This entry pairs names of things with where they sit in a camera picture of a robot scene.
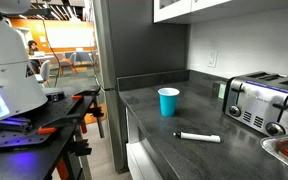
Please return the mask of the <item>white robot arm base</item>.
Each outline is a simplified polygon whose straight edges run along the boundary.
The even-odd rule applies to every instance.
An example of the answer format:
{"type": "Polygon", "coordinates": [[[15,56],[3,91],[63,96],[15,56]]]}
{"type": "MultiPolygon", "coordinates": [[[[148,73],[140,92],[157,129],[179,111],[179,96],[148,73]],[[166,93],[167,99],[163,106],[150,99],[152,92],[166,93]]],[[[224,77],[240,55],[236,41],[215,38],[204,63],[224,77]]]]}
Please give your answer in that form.
{"type": "Polygon", "coordinates": [[[3,14],[24,13],[30,5],[31,0],[0,0],[0,120],[47,102],[21,36],[3,19],[3,14]]]}

